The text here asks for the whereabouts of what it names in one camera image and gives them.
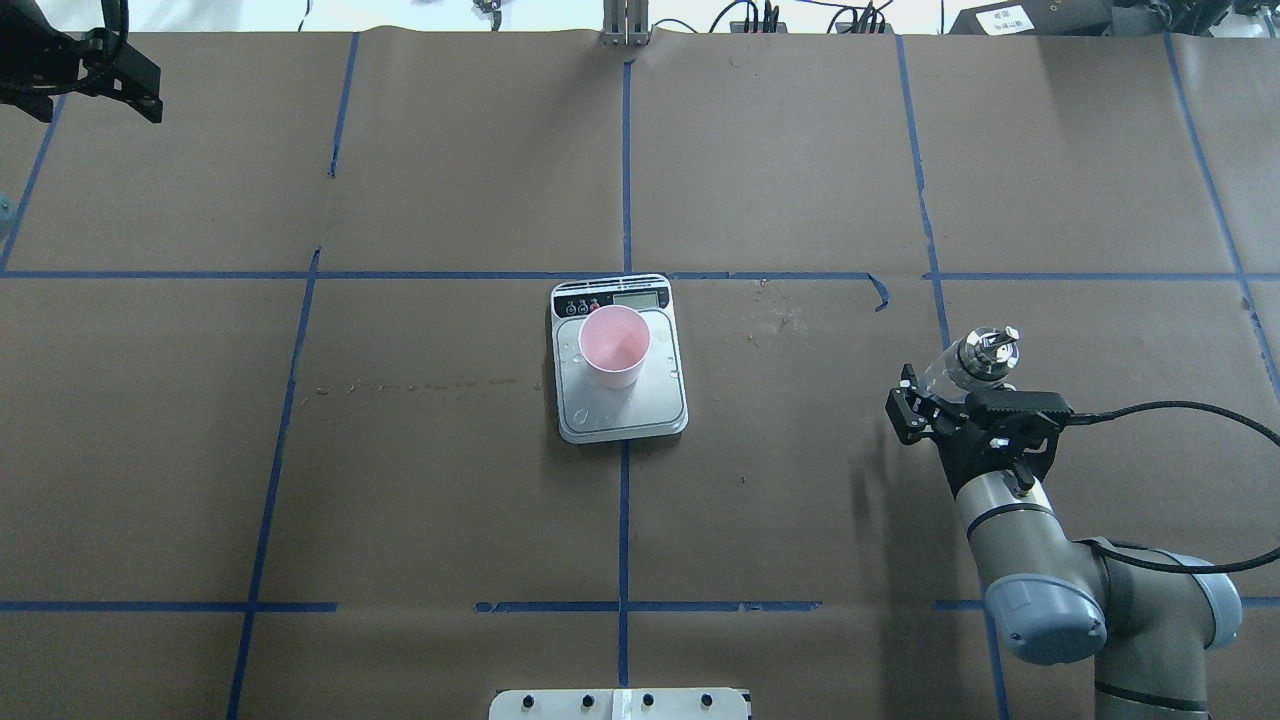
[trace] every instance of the clear plastic bottle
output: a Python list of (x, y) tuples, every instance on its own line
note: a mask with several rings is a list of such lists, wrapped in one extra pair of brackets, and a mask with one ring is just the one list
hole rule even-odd
[(1018, 366), (1018, 341), (1021, 334), (1011, 328), (978, 328), (951, 343), (933, 361), (920, 386), (925, 393), (948, 402), (964, 402), (975, 389), (1004, 384)]

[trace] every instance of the kitchen scale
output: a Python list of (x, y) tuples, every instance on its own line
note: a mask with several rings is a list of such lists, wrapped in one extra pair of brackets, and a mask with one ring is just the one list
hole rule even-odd
[[(669, 436), (689, 424), (671, 282), (626, 275), (561, 283), (552, 290), (550, 342), (561, 437), (575, 445)], [(611, 389), (595, 380), (577, 333), (593, 310), (626, 305), (649, 324), (649, 354), (640, 377)]]

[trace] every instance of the cup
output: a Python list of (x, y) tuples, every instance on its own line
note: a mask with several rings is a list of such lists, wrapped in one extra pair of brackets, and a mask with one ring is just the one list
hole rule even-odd
[(591, 311), (577, 331), (577, 347), (596, 382), (623, 388), (636, 382), (649, 352), (649, 323), (626, 305)]

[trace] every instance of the white background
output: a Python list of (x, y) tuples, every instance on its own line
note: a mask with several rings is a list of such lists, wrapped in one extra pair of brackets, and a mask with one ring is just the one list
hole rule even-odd
[[(680, 18), (705, 32), (728, 0), (650, 0), (649, 18)], [(952, 0), (946, 5), (950, 27), (963, 8), (995, 0)], [(99, 0), (37, 0), (50, 23), (63, 31), (83, 31), (102, 24)], [(758, 0), (763, 8), (764, 0)], [(781, 19), (790, 32), (823, 32), (836, 8), (782, 0)], [(602, 0), (504, 0), (503, 31), (600, 29)], [(307, 12), (306, 0), (131, 0), (129, 29), (145, 31), (297, 31)], [(727, 32), (730, 19), (741, 19), (745, 6), (731, 10), (716, 32)], [(940, 27), (937, 0), (893, 0), (884, 10), (893, 29), (902, 35), (936, 35)], [(471, 0), (312, 0), (303, 26), (307, 31), (356, 31), (376, 26), (399, 26), (428, 31), (489, 29), (489, 20)], [(669, 29), (678, 26), (666, 24)], [(1217, 36), (1265, 35), (1252, 18), (1231, 15), (1215, 28)]]

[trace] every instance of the paper label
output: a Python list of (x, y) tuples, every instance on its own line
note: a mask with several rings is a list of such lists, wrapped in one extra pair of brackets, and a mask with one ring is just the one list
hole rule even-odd
[(1024, 29), (1036, 29), (1021, 5), (975, 13), (974, 17), (982, 23), (982, 29), (987, 31), (987, 35), (1010, 35)]

